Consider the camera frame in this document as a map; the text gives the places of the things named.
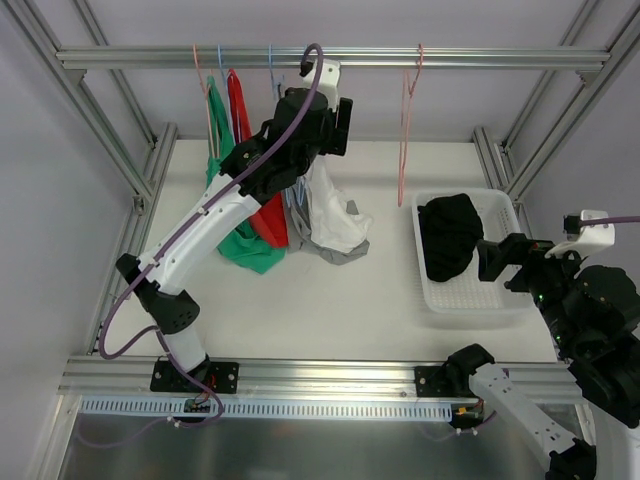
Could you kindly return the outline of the white tank top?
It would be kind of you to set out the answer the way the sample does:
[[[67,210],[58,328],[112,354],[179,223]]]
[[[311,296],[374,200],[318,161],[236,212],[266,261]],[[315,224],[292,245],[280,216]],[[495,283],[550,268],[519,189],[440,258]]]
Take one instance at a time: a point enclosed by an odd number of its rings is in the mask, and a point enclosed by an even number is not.
[[[348,212],[355,203],[335,187],[323,157],[313,162],[305,179],[311,240],[316,245],[347,254],[368,239],[373,218],[353,209]]]

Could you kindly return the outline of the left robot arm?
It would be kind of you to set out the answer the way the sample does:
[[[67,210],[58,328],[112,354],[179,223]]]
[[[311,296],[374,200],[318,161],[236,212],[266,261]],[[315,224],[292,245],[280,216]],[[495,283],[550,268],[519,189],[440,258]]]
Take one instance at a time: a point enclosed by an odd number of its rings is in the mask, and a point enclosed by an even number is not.
[[[319,155],[346,152],[353,102],[290,88],[260,131],[224,158],[203,196],[158,247],[116,267],[152,318],[183,391],[211,387],[214,368],[195,330],[198,303],[185,290],[192,270],[242,222],[306,174]]]

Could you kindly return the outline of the grey tank top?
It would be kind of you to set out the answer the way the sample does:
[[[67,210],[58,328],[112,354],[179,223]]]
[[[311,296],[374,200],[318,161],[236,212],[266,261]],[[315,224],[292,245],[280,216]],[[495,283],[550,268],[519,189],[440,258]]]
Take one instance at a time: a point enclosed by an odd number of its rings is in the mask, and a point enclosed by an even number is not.
[[[360,212],[328,175],[315,176],[307,184],[301,204],[285,203],[289,251],[318,255],[332,265],[345,265],[366,256],[373,218]]]

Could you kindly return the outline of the blue hanger of grey top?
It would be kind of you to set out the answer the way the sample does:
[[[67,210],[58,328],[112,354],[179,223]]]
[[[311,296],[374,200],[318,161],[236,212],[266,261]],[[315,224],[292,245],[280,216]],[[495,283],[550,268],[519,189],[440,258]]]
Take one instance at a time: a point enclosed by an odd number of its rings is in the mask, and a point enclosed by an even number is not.
[[[280,76],[277,77],[275,74],[274,67],[274,57],[273,57],[273,45],[270,44],[268,46],[268,69],[270,75],[270,83],[273,94],[274,104],[277,104],[278,101],[282,98],[282,87],[284,84],[285,77]],[[292,187],[288,187],[284,191],[284,201],[287,207],[291,207],[294,203],[298,205],[302,205],[304,202],[304,198],[306,195],[305,190],[305,179],[298,178]]]

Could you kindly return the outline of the pink wire hanger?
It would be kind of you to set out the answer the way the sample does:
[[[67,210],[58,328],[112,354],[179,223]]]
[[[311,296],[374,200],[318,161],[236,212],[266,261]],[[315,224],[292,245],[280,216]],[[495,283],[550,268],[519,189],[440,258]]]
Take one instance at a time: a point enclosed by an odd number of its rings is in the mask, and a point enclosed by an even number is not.
[[[417,51],[418,60],[415,63],[415,75],[413,78],[410,78],[409,70],[403,71],[396,200],[398,207],[401,207],[404,202],[406,167],[409,153],[409,137],[411,132],[412,104],[424,62],[424,46],[422,43],[418,44]]]

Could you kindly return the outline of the blue hanger of white top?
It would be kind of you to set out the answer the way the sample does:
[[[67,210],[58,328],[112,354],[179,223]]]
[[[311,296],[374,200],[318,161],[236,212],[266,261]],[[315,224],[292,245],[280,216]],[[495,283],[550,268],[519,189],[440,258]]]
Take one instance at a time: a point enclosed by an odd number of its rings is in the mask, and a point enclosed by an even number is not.
[[[311,49],[309,47],[305,48],[303,53],[302,60],[300,62],[300,71],[299,76],[303,79],[313,71],[314,64],[313,61],[310,60],[309,55],[311,54]],[[306,179],[305,176],[302,175],[296,182],[296,202],[298,205],[302,205],[304,203],[306,197]]]

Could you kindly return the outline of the black tank top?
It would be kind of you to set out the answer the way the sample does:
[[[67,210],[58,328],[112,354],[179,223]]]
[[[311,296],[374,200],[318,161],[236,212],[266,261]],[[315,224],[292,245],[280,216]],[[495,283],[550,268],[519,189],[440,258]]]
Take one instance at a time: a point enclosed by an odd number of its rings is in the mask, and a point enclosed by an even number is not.
[[[444,283],[461,275],[484,238],[481,218],[465,194],[433,198],[417,206],[427,278]]]

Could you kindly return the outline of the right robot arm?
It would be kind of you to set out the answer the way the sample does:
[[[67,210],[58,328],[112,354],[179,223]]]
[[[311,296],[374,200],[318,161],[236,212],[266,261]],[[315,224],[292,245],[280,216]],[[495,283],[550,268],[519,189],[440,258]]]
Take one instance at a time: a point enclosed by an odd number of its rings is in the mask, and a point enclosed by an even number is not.
[[[451,354],[438,367],[414,369],[416,393],[476,398],[515,429],[548,479],[636,479],[639,476],[639,293],[619,267],[583,266],[571,249],[511,234],[481,240],[478,277],[494,281],[511,265],[507,290],[528,293],[591,409],[596,442],[559,426],[521,393],[481,345]]]

